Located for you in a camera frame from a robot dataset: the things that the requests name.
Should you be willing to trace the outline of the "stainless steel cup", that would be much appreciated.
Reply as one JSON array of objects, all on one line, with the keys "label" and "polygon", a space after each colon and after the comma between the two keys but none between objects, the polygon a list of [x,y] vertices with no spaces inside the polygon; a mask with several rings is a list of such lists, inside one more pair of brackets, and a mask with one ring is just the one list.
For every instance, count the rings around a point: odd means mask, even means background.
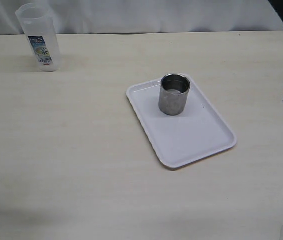
[{"label": "stainless steel cup", "polygon": [[159,110],[169,116],[181,114],[187,103],[190,80],[182,74],[167,74],[160,81]]}]

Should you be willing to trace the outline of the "clear plastic water pitcher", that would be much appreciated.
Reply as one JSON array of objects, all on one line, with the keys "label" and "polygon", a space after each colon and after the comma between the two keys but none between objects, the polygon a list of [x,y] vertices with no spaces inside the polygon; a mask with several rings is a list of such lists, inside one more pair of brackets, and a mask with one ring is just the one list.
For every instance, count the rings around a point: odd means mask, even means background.
[{"label": "clear plastic water pitcher", "polygon": [[55,72],[61,64],[61,52],[50,11],[38,3],[22,5],[15,15],[43,72]]}]

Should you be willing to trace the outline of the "white rectangular plastic tray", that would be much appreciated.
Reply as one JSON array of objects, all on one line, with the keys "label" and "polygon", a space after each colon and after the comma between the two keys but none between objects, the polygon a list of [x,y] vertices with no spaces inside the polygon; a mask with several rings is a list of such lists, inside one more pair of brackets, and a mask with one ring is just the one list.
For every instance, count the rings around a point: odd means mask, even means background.
[{"label": "white rectangular plastic tray", "polygon": [[190,82],[184,111],[169,116],[160,111],[161,79],[129,87],[126,96],[159,161],[167,168],[179,169],[228,151],[237,136],[212,105],[194,79]]}]

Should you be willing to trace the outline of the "white backdrop curtain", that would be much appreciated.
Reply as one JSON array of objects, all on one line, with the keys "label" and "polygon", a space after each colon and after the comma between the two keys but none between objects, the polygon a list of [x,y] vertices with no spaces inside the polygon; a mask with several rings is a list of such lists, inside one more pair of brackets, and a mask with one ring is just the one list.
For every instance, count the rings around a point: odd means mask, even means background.
[{"label": "white backdrop curtain", "polygon": [[59,34],[282,31],[283,0],[40,0]]}]

